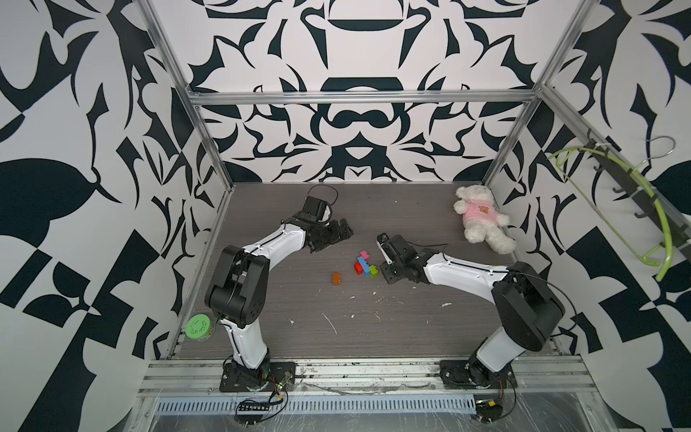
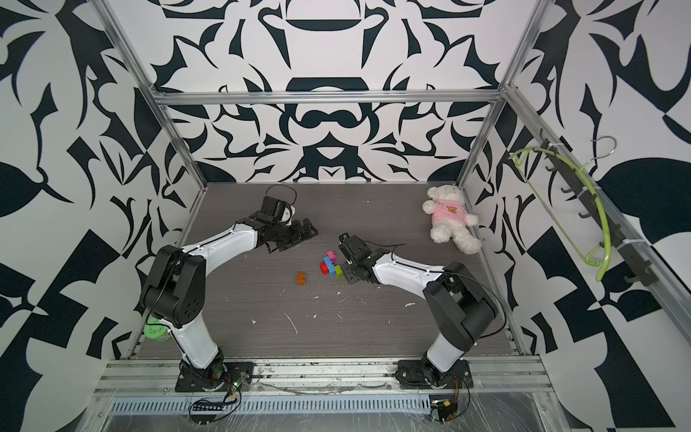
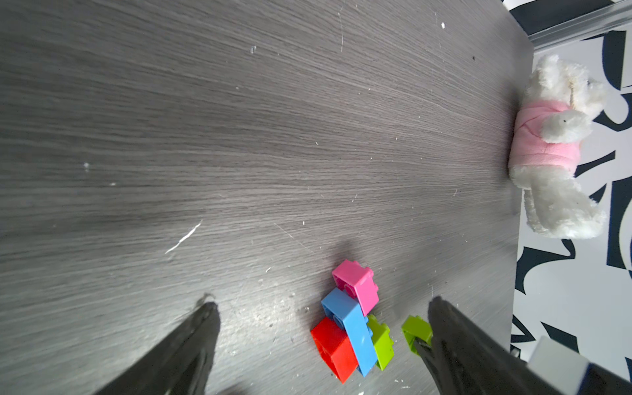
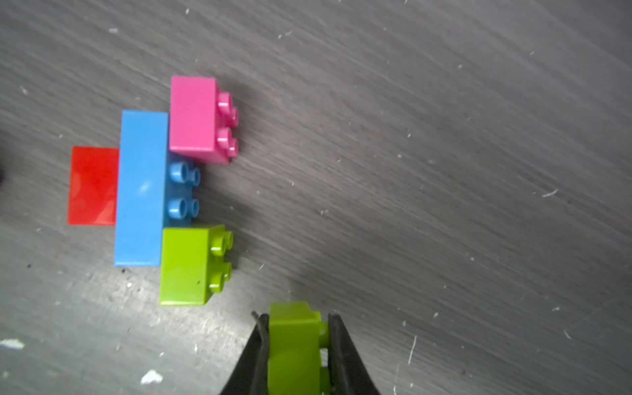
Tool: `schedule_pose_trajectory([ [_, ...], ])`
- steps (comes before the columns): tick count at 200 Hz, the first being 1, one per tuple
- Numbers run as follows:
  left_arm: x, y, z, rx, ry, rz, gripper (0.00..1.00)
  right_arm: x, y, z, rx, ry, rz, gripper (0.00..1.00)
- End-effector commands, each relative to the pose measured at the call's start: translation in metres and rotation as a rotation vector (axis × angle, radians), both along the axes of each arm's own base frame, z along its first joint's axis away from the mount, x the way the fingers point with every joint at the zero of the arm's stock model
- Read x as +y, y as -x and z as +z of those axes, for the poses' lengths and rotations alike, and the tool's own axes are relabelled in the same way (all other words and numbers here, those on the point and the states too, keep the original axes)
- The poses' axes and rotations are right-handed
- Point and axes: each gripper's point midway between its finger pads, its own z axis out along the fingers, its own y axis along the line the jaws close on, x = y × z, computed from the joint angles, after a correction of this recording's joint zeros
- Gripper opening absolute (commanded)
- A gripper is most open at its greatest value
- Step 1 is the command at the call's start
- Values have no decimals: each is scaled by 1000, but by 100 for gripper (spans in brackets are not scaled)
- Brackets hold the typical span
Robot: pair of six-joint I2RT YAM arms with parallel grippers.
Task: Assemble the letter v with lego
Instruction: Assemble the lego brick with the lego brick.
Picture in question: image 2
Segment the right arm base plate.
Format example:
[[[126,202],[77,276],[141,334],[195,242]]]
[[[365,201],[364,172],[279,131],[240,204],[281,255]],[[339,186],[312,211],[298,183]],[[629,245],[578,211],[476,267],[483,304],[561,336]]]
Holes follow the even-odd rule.
[[[473,375],[467,361],[459,359],[446,372],[440,372],[423,357],[419,360],[399,360],[394,377],[406,389],[451,389],[474,387]]]

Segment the blue long lego brick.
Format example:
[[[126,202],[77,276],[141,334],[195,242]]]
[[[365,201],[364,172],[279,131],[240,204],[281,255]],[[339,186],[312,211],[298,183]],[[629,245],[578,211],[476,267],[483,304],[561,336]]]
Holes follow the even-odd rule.
[[[324,257],[323,263],[325,268],[329,271],[329,275],[335,276],[336,275],[336,268],[335,265],[330,257]]]

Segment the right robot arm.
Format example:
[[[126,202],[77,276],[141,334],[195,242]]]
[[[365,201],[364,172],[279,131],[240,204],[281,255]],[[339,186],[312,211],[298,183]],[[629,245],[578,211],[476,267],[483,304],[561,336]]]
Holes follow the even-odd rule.
[[[438,334],[417,362],[401,361],[397,380],[409,387],[442,387],[464,374],[462,358],[486,335],[489,326],[506,313],[491,289],[458,262],[431,266],[404,259],[393,249],[371,249],[357,236],[339,236],[345,257],[343,272],[349,284],[389,285],[424,299]]]

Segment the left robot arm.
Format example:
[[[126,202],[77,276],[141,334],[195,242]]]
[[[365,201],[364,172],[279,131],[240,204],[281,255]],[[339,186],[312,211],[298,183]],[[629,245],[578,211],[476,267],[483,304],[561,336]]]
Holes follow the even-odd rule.
[[[297,220],[294,214],[293,203],[266,196],[259,211],[221,233],[183,248],[165,246],[156,254],[140,305],[172,334],[182,354],[182,371],[199,386],[214,390],[228,375],[203,319],[207,276],[254,249],[283,252],[319,234],[310,220]]]

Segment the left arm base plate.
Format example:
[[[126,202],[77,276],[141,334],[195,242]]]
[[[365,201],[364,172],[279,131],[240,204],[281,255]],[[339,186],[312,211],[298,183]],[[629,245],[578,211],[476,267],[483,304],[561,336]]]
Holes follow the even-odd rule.
[[[206,369],[195,368],[182,360],[175,391],[187,392],[220,392],[241,390],[252,383],[255,363],[217,361]]]

